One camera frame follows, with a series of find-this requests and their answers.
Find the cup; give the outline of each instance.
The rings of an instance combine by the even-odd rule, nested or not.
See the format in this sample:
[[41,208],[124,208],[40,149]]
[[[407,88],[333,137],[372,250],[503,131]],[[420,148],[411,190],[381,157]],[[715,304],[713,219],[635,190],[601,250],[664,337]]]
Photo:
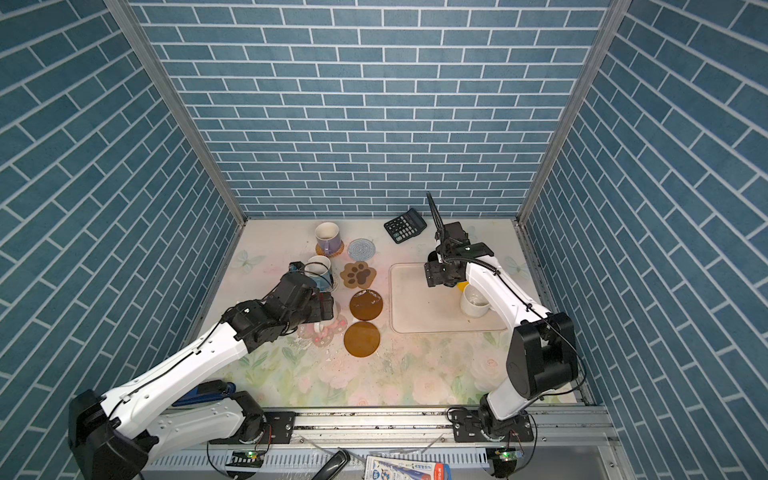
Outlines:
[[333,288],[330,258],[324,255],[315,255],[304,264],[304,273],[315,280],[317,288],[321,292],[329,292]]
[[462,308],[462,312],[464,312],[466,316],[472,318],[480,318],[488,313],[488,310],[491,308],[491,305],[485,299],[483,294],[480,293],[480,290],[474,288],[472,285],[467,285],[467,287],[464,288],[462,299],[459,300],[458,304]]
[[339,226],[334,222],[323,222],[315,229],[315,238],[320,249],[328,256],[341,248]]

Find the mounting plate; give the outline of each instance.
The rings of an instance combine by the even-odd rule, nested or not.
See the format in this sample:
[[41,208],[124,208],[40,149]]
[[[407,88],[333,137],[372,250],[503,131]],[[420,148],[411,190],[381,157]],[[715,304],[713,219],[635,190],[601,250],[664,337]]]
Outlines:
[[266,422],[272,427],[272,443],[290,443],[293,435],[293,423],[296,421],[295,412],[265,412]]
[[[267,429],[272,428],[272,444],[284,445],[290,443],[290,438],[293,435],[293,423],[296,421],[295,412],[265,412]],[[210,441],[211,445],[246,445],[241,444],[240,440],[235,437],[229,437],[228,439],[216,439]],[[266,448],[266,439],[261,439],[256,446],[259,448]]]
[[453,410],[449,412],[453,423],[453,439],[457,443],[487,442],[489,440],[496,442],[515,442],[520,439],[521,442],[533,442],[533,430],[528,417],[517,416],[514,419],[505,420],[510,423],[511,432],[517,433],[517,436],[510,434],[501,439],[489,439],[483,433],[480,426],[480,418],[477,410]]

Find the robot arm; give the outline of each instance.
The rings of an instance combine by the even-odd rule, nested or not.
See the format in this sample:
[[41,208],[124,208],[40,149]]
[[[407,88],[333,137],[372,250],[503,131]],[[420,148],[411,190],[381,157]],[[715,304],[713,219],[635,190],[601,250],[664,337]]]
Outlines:
[[[292,263],[292,270],[303,265]],[[86,390],[69,406],[69,447],[86,480],[130,480],[169,452],[212,439],[252,443],[263,410],[245,392],[215,406],[162,412],[226,364],[291,333],[333,318],[333,298],[300,271],[283,275],[262,300],[229,308],[218,323],[169,359],[102,396]]]
[[507,378],[483,396],[479,415],[492,437],[509,431],[508,420],[541,394],[578,376],[573,322],[536,303],[501,267],[484,243],[471,243],[459,222],[444,225],[432,195],[437,247],[424,264],[429,286],[455,286],[467,281],[477,288],[512,331]]

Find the blue brick wall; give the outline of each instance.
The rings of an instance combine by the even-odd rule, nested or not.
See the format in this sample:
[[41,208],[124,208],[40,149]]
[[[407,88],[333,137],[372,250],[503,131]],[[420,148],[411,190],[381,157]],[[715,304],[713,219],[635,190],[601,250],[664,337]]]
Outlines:
[[0,478],[177,350],[235,225],[101,0],[0,1]]
[[531,216],[641,478],[768,478],[767,26],[634,0]]
[[256,3],[131,3],[250,217],[510,217],[609,1]]

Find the table surface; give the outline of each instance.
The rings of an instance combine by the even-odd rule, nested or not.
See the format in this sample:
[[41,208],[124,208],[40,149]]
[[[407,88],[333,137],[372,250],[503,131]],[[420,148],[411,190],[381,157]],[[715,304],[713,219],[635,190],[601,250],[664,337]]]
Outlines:
[[[344,251],[331,259],[334,275],[352,260],[349,242],[366,238],[376,245],[367,263],[376,269],[371,289],[384,300],[372,323],[381,333],[379,348],[366,358],[351,356],[343,344],[346,328],[357,321],[349,300],[359,288],[337,281],[333,298],[339,314],[302,326],[289,336],[267,343],[214,373],[212,379],[234,382],[263,407],[474,405],[505,377],[511,334],[502,332],[426,333],[402,335],[391,327],[389,268],[394,263],[423,263],[434,250],[435,228],[427,220],[421,235],[396,244],[383,220],[333,220],[339,225]],[[510,220],[460,220],[473,243],[485,242],[504,269],[538,298],[514,226]],[[315,254],[317,220],[250,220],[235,250],[203,330],[228,307],[269,292],[293,261]],[[573,394],[546,397],[546,402],[576,402]]]

